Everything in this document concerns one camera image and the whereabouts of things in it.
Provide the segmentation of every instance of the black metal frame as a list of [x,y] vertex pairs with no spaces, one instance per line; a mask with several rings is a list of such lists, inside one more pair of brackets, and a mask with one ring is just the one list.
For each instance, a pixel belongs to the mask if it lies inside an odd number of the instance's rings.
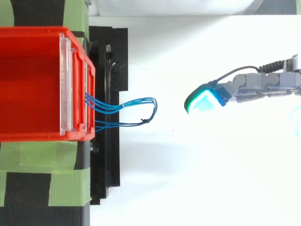
[[[95,68],[95,97],[119,105],[128,90],[127,29],[90,27],[90,59]],[[119,122],[119,113],[95,113],[96,120]],[[104,129],[91,141],[91,205],[107,198],[108,188],[120,186],[119,128]]]

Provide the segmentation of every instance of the glowing green light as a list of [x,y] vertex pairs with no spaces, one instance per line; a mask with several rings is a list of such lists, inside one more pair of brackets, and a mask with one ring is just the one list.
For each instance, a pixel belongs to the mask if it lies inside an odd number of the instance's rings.
[[205,90],[190,103],[187,112],[209,112],[217,107],[221,107],[221,104],[209,90]]

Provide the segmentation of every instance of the wire bundle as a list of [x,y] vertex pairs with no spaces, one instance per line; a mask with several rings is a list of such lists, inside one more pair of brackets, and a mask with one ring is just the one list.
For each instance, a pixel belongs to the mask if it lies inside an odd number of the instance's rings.
[[143,124],[149,123],[155,116],[158,108],[158,103],[155,98],[152,97],[145,97],[145,98],[140,98],[140,99],[135,99],[128,101],[122,105],[108,105],[104,102],[101,102],[88,93],[86,93],[86,103],[89,107],[94,109],[96,112],[100,112],[103,114],[114,114],[119,112],[125,107],[131,107],[135,105],[145,105],[145,104],[153,104],[154,105],[154,110],[152,112],[152,115],[150,116],[149,119],[141,119],[142,122],[138,123],[123,123],[123,122],[104,122],[104,121],[97,121],[95,120],[96,123],[102,124],[102,126],[96,126],[97,130],[96,132],[99,132],[103,129],[108,129],[108,128],[117,128],[117,127],[135,127],[135,126],[141,126]]

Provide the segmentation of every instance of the red plastic bin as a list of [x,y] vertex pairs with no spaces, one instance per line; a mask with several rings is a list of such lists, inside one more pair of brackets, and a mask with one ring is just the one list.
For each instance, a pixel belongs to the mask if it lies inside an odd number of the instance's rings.
[[90,140],[95,68],[66,27],[0,27],[0,142]]

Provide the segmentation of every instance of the white background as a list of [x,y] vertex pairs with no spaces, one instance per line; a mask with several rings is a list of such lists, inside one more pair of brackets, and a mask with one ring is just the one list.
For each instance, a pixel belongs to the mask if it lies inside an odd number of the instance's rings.
[[[300,24],[297,16],[90,18],[129,28],[120,102],[158,101],[151,123],[120,129],[121,187],[91,207],[91,226],[301,225],[300,138],[288,120],[301,97],[229,104],[199,119],[183,107],[202,83],[300,52]],[[125,109],[120,121],[151,112]]]
[[263,0],[92,0],[91,16],[183,16],[243,13]]

